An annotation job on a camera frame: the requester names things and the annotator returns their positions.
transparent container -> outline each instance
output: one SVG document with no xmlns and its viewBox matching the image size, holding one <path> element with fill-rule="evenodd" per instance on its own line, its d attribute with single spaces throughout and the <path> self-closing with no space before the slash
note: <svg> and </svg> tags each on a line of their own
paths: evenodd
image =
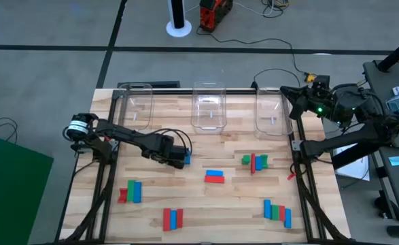
<svg viewBox="0 0 399 245">
<path fill-rule="evenodd" d="M 192 126 L 197 133 L 221 133 L 226 126 L 226 87 L 223 82 L 195 82 Z"/>
<path fill-rule="evenodd" d="M 118 124 L 141 133 L 150 133 L 154 113 L 152 86 L 124 84 L 119 89 L 122 96 Z"/>
<path fill-rule="evenodd" d="M 255 136 L 282 136 L 293 132 L 290 102 L 276 88 L 259 88 L 255 105 Z"/>
</svg>

wooden tabletop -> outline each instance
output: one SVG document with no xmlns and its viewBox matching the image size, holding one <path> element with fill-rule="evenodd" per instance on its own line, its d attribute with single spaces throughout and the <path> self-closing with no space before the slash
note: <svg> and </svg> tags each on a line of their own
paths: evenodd
<svg viewBox="0 0 399 245">
<path fill-rule="evenodd" d="M 107 118 L 112 91 L 97 89 L 90 111 Z M 191 95 L 154 95 L 153 102 L 153 129 L 181 129 L 192 139 L 191 165 L 184 169 L 161 165 L 141 157 L 137 147 L 121 143 L 106 242 L 307 241 L 296 179 L 287 179 L 292 164 L 288 136 L 256 137 L 254 95 L 226 96 L 227 125 L 217 135 L 199 134 L 192 127 Z M 308 140 L 324 139 L 322 122 L 314 114 L 304 113 L 302 121 Z M 269 168 L 251 175 L 249 166 L 241 164 L 243 155 L 250 153 L 268 154 Z M 328 154 L 322 158 L 330 160 Z M 77 168 L 90 161 L 90 154 L 81 155 Z M 223 170 L 225 183 L 204 183 L 207 169 Z M 91 165 L 74 178 L 61 238 L 71 234 L 89 211 L 97 170 L 97 164 Z M 317 162 L 313 172 L 323 210 L 349 237 L 332 165 Z M 128 180 L 142 181 L 142 203 L 117 202 L 119 188 L 126 188 Z M 281 221 L 263 217 L 264 199 L 292 209 L 291 229 L 284 228 Z M 163 232 L 163 208 L 183 208 L 184 227 Z M 314 237 L 318 238 L 309 209 Z"/>
</svg>

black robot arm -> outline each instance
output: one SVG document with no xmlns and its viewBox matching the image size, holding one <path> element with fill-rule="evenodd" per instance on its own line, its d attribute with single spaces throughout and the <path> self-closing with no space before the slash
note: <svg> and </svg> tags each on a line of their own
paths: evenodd
<svg viewBox="0 0 399 245">
<path fill-rule="evenodd" d="M 98 120 L 96 128 L 92 128 L 94 120 Z M 65 128 L 66 138 L 74 144 L 72 149 L 77 150 L 83 144 L 91 148 L 94 157 L 108 160 L 111 154 L 111 144 L 100 137 L 132 144 L 141 149 L 145 158 L 165 163 L 178 169 L 184 167 L 184 158 L 188 149 L 184 146 L 174 146 L 174 139 L 162 133 L 143 134 L 135 130 L 114 125 L 105 119 L 98 119 L 95 114 L 74 115 L 69 127 Z"/>
</svg>

toy block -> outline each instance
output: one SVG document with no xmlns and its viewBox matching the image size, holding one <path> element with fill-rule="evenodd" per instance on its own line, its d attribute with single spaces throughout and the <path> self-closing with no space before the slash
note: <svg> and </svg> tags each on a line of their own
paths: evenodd
<svg viewBox="0 0 399 245">
<path fill-rule="evenodd" d="M 255 157 L 255 170 L 256 171 L 261 171 L 262 170 L 262 161 L 261 161 L 261 157 Z"/>
<path fill-rule="evenodd" d="M 255 173 L 255 153 L 251 154 L 251 174 Z"/>
<path fill-rule="evenodd" d="M 134 200 L 134 183 L 135 180 L 129 180 L 128 181 L 128 189 L 130 190 L 126 196 L 127 201 L 133 201 Z"/>
<path fill-rule="evenodd" d="M 272 219 L 274 221 L 279 220 L 279 206 L 278 205 L 272 205 Z"/>
<path fill-rule="evenodd" d="M 184 164 L 190 165 L 190 151 L 187 150 L 187 156 L 184 157 Z"/>
<path fill-rule="evenodd" d="M 292 210 L 289 208 L 285 209 L 285 222 L 283 223 L 285 228 L 292 227 Z"/>
<path fill-rule="evenodd" d="M 177 229 L 177 210 L 171 210 L 171 230 Z"/>
<path fill-rule="evenodd" d="M 266 154 L 262 154 L 261 155 L 261 163 L 262 163 L 262 168 L 268 168 L 268 164 L 267 164 L 267 156 Z"/>
<path fill-rule="evenodd" d="M 119 191 L 120 191 L 120 196 L 118 199 L 118 203 L 126 203 L 127 188 L 119 188 Z"/>
<path fill-rule="evenodd" d="M 183 227 L 183 210 L 177 209 L 177 228 Z"/>
<path fill-rule="evenodd" d="M 251 161 L 251 158 L 249 155 L 244 155 L 243 158 L 241 159 L 241 164 L 243 165 L 248 165 Z"/>
<path fill-rule="evenodd" d="M 271 210 L 272 202 L 270 200 L 264 200 L 264 217 L 265 218 L 272 218 L 272 210 Z"/>
<path fill-rule="evenodd" d="M 134 183 L 133 203 L 142 202 L 142 182 L 136 181 Z"/>
<path fill-rule="evenodd" d="M 165 208 L 163 210 L 163 231 L 171 230 L 171 209 Z"/>
<path fill-rule="evenodd" d="M 223 176 L 205 176 L 205 182 L 207 182 L 207 183 L 225 183 L 225 177 L 223 177 Z"/>
<path fill-rule="evenodd" d="M 220 170 L 207 170 L 206 175 L 208 176 L 223 176 L 224 172 Z"/>
<path fill-rule="evenodd" d="M 279 220 L 285 221 L 285 206 L 279 206 Z"/>
</svg>

green block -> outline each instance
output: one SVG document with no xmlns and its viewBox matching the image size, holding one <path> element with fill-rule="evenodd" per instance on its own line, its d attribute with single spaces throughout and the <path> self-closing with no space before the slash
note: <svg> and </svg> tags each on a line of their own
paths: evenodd
<svg viewBox="0 0 399 245">
<path fill-rule="evenodd" d="M 268 155 L 266 155 L 266 154 L 262 154 L 261 155 L 261 162 L 262 162 L 262 168 L 264 169 L 264 168 L 268 168 L 268 165 L 267 165 L 267 157 L 268 157 Z"/>
<path fill-rule="evenodd" d="M 248 165 L 250 161 L 251 161 L 251 156 L 244 155 L 243 158 L 241 159 L 241 164 Z"/>
<path fill-rule="evenodd" d="M 126 201 L 133 201 L 134 197 L 134 183 L 136 180 L 129 180 L 128 181 L 128 190 L 126 193 Z"/>
<path fill-rule="evenodd" d="M 278 221 L 279 220 L 279 206 L 272 205 L 272 220 Z"/>
</svg>

